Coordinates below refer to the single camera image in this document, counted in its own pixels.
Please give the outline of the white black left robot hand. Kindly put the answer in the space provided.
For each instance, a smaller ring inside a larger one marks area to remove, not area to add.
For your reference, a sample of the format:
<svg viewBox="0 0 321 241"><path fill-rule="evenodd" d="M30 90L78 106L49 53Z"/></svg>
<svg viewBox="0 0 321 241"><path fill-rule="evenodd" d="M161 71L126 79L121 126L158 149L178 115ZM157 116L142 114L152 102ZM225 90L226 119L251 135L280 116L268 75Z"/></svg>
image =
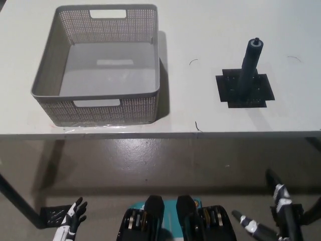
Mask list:
<svg viewBox="0 0 321 241"><path fill-rule="evenodd" d="M57 228L53 241L75 240L80 224L86 220L85 215L87 201L83 202L83 197L78 198L70 207L61 225Z"/></svg>

